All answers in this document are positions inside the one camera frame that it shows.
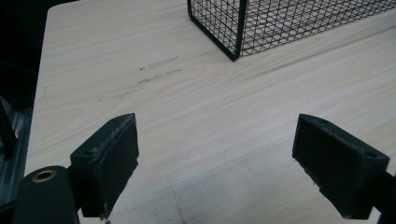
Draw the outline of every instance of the screw hole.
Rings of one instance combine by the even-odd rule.
[[[52,179],[54,176],[56,176],[56,171],[54,170],[47,170],[38,173],[37,175],[33,176],[33,182],[35,183],[41,183],[44,181],[47,181],[49,179]]]

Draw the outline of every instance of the metal wire cage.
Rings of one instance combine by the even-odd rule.
[[[392,9],[396,0],[187,0],[191,20],[233,61]]]

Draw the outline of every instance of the wooden table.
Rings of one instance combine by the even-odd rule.
[[[112,223],[376,223],[375,210],[343,220],[291,148],[306,113],[386,153],[396,172],[396,10],[232,63],[184,0],[52,8],[26,174],[68,166],[132,112],[139,165]]]

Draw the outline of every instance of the black wire mesh basket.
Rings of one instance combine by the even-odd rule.
[[[191,20],[233,61],[392,9],[396,0],[188,0]]]

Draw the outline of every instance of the scratch mark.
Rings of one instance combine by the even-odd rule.
[[[43,98],[47,96],[47,86],[44,86]]]
[[[152,79],[154,79],[154,78],[156,78],[156,77],[162,77],[163,75],[157,75],[157,76],[155,76],[155,77],[148,77],[148,78],[145,78],[145,79],[143,79],[143,80],[141,80],[141,81],[138,81],[137,82],[137,84],[142,84],[142,83],[145,83],[145,82],[149,82],[149,81],[151,81]]]
[[[39,126],[40,126],[40,125],[37,124],[35,127],[37,128],[37,131],[40,133],[41,137],[45,138],[46,135],[45,135],[43,132],[41,132],[41,129],[39,128]]]
[[[129,94],[132,94],[132,93],[137,92],[137,91],[141,91],[143,89],[145,89],[145,88],[139,88],[139,89],[133,89],[133,90],[130,90],[130,91],[124,91],[124,92],[117,93],[117,94],[114,94],[114,95],[110,95],[110,96],[107,96],[107,97],[104,97],[104,98],[100,98],[97,102],[100,103],[100,102],[107,101],[107,100],[123,98],[123,97],[125,97],[125,96],[127,96]]]
[[[177,59],[178,59],[178,56],[173,57],[173,58],[170,58],[170,59],[165,59],[165,60],[159,61],[159,62],[157,62],[157,63],[151,63],[151,64],[149,64],[146,68],[155,68],[155,67],[164,65],[164,64],[166,64],[166,63],[170,63],[170,62],[172,62],[172,61],[174,61],[174,60],[177,60]]]
[[[163,77],[163,76],[167,76],[167,75],[171,75],[171,74],[174,74],[174,73],[177,73],[177,72],[181,72],[181,69],[175,69],[175,70],[172,70],[172,71],[169,71],[169,72],[165,72],[165,73],[163,73],[163,74],[158,74],[158,75],[156,75],[156,76],[154,76],[154,77],[147,77],[147,78],[145,78],[145,79],[143,79],[143,80],[141,80],[141,81],[138,81],[138,82],[136,82],[136,83],[137,83],[137,84],[142,84],[142,83],[145,83],[145,82],[149,82],[149,81],[151,81],[151,80],[154,79],[154,78]]]
[[[181,223],[182,224],[187,224],[186,219],[184,219],[183,214],[181,213],[180,205],[177,202],[176,195],[175,195],[175,192],[173,190],[172,190],[172,195],[174,196],[174,199],[175,199],[175,202],[176,202],[177,211],[178,211],[178,215],[180,216]]]

